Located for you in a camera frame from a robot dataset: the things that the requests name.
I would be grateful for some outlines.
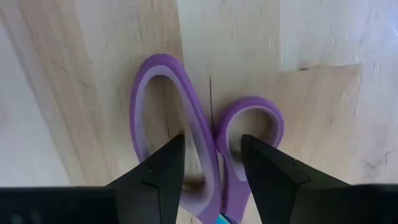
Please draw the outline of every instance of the plywood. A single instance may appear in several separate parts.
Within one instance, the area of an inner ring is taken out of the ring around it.
[[[226,105],[259,95],[285,114],[281,150],[349,183],[398,182],[397,10],[388,0],[3,0],[0,166],[15,178],[0,184],[102,185],[133,168],[129,92],[159,52],[184,61],[211,127]],[[154,80],[146,103],[156,149],[186,124],[169,82]],[[186,169],[200,175],[187,145]],[[178,220],[198,222],[182,209]],[[251,199],[244,223],[258,222]]]
[[[40,109],[0,23],[0,185],[69,185]]]
[[[104,185],[136,166],[129,133],[132,80],[154,53],[182,58],[174,1],[5,0],[0,7],[12,42],[8,52],[18,58],[37,103],[32,106],[40,108],[37,122],[46,124],[49,148],[59,156],[52,162],[67,173],[53,184]],[[157,131],[159,148],[169,138],[164,114],[173,105],[164,98],[172,96],[164,82],[155,80],[148,90],[154,115],[148,129]],[[181,211],[179,220],[190,217]]]
[[[396,160],[398,3],[280,2],[280,69],[359,64],[361,84],[352,120],[358,150],[352,183],[398,182]]]

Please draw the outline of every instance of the wooden surface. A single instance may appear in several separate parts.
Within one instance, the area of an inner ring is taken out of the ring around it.
[[[103,185],[136,166],[129,92],[158,52],[183,60],[211,126],[239,97],[263,96],[285,116],[284,152],[349,183],[398,182],[397,10],[388,0],[3,0],[0,185]],[[156,149],[186,125],[169,82],[146,92]],[[187,145],[186,169],[200,175]],[[183,209],[178,221],[198,223]],[[259,223],[252,198],[244,223]]]

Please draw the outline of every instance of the scissors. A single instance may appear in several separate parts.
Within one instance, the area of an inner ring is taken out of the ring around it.
[[[224,111],[220,125],[216,129],[216,137],[213,139],[209,123],[183,64],[171,55],[152,55],[139,68],[130,97],[131,138],[140,162],[150,156],[144,134],[144,90],[149,80],[156,76],[171,79],[177,87],[205,175],[205,184],[199,191],[182,190],[180,205],[204,224],[240,223],[251,191],[243,164],[233,159],[229,150],[230,124],[246,110],[263,110],[271,120],[268,144],[277,147],[284,134],[282,113],[269,100],[256,96],[242,98]],[[223,192],[217,151],[224,160]]]

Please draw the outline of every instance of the purple scissors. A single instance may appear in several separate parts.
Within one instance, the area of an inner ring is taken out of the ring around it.
[[[141,65],[135,77],[130,98],[131,138],[140,162],[150,156],[143,131],[144,90],[149,80],[158,75],[171,79],[178,89],[205,175],[205,185],[200,191],[182,190],[181,206],[204,224],[221,223],[220,214],[230,223],[240,223],[250,195],[250,188],[243,164],[234,161],[229,150],[229,125],[238,114],[246,110],[263,110],[271,119],[272,130],[269,144],[277,147],[284,133],[281,112],[272,102],[260,97],[246,97],[238,100],[225,111],[216,133],[215,144],[209,123],[183,65],[178,59],[167,54],[150,56]],[[221,192],[216,149],[223,156],[226,168],[224,193]]]

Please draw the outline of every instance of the black plastic piece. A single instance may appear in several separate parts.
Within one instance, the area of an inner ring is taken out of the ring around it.
[[[176,136],[105,187],[0,189],[0,223],[175,223],[184,145]]]
[[[263,223],[398,223],[398,185],[348,185],[251,135],[241,148]]]

